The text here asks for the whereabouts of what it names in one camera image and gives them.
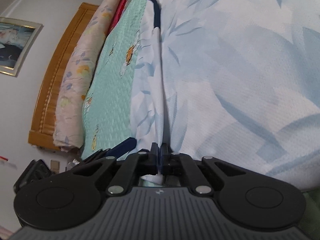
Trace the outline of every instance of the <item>metal screw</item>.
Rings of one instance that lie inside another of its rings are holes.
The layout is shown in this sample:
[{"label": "metal screw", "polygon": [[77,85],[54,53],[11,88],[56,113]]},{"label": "metal screw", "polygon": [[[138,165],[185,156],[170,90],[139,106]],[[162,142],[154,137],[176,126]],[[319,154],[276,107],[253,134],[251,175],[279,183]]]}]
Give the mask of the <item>metal screw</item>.
[{"label": "metal screw", "polygon": [[119,194],[119,193],[122,193],[124,191],[124,188],[121,187],[121,186],[111,186],[108,188],[108,191],[111,193],[111,194]]},{"label": "metal screw", "polygon": [[199,194],[208,194],[211,192],[211,188],[208,186],[198,186],[196,187],[196,192]]}]

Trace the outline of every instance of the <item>wooden headboard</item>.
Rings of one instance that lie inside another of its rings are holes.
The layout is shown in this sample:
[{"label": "wooden headboard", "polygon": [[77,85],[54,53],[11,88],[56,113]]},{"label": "wooden headboard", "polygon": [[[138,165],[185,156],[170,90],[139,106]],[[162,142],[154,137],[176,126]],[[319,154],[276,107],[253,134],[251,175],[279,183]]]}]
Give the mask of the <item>wooden headboard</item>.
[{"label": "wooden headboard", "polygon": [[30,144],[59,150],[53,144],[54,115],[63,74],[78,40],[97,10],[97,5],[82,3],[63,34],[44,75],[29,132]]}]

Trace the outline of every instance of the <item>rolled blanket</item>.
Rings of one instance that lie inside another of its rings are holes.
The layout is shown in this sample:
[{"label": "rolled blanket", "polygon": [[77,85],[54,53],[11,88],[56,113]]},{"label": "rolled blanket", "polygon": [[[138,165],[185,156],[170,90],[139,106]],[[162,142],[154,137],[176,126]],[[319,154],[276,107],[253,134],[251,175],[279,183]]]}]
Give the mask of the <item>rolled blanket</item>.
[{"label": "rolled blanket", "polygon": [[82,106],[96,63],[120,0],[104,0],[81,35],[61,83],[55,113],[53,143],[63,151],[84,142]]}]

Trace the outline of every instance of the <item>logo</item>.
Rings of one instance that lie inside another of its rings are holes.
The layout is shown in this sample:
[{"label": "logo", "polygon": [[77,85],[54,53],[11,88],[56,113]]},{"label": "logo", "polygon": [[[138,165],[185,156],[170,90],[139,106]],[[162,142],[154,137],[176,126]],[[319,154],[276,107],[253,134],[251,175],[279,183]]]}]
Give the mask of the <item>logo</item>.
[{"label": "logo", "polygon": [[157,193],[158,195],[161,195],[161,194],[164,193],[164,191],[163,191],[162,189],[158,189],[158,190],[156,191],[156,193]]}]

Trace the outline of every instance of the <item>framed picture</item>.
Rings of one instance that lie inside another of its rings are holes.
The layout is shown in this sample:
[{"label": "framed picture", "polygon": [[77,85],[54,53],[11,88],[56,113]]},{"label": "framed picture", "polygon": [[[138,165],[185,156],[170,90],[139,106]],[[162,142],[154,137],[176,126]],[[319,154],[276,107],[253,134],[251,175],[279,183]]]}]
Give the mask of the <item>framed picture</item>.
[{"label": "framed picture", "polygon": [[42,29],[39,23],[0,17],[0,72],[16,76]]}]

